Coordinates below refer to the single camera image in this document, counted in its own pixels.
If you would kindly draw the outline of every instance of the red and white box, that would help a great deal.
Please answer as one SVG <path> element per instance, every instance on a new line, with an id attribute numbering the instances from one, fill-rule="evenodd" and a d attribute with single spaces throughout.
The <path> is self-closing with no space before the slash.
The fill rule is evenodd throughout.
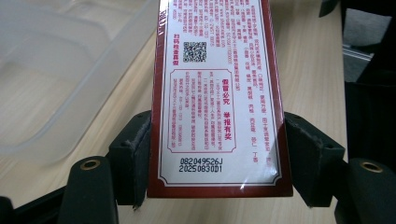
<path id="1" fill-rule="evenodd" d="M 291 196 L 267 0 L 161 0 L 149 197 Z"/>

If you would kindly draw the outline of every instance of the qr code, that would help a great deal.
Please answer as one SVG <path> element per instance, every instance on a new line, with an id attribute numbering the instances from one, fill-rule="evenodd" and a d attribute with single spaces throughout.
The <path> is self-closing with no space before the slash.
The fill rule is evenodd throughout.
<path id="1" fill-rule="evenodd" d="M 183 62 L 206 62 L 206 42 L 184 42 Z"/>

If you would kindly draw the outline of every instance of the wooden table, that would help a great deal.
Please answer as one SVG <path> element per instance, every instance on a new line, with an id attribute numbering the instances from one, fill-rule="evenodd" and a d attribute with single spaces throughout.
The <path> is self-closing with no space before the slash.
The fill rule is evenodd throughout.
<path id="1" fill-rule="evenodd" d="M 319 8 L 319 0 L 271 2 L 283 106 L 345 147 L 341 16 L 337 8 L 319 18 Z M 127 121 L 150 109 L 154 47 L 155 35 L 66 158 L 45 166 L 0 158 L 0 195 L 21 206 L 64 186 L 76 161 L 105 155 Z M 147 199 L 137 211 L 121 206 L 119 213 L 120 223 L 334 223 L 334 205 L 308 208 L 295 191 L 292 198 Z"/>

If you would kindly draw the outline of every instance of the date code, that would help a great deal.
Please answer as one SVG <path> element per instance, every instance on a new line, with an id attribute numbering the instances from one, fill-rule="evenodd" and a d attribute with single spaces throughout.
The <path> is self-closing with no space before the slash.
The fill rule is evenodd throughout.
<path id="1" fill-rule="evenodd" d="M 179 172 L 190 173 L 221 173 L 222 158 L 182 158 Z"/>

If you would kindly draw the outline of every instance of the transparent plastic container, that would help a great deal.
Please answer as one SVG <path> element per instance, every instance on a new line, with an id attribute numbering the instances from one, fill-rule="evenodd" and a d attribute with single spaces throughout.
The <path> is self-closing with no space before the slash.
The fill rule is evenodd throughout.
<path id="1" fill-rule="evenodd" d="M 0 0 L 0 156 L 78 143 L 157 23 L 158 0 Z"/>

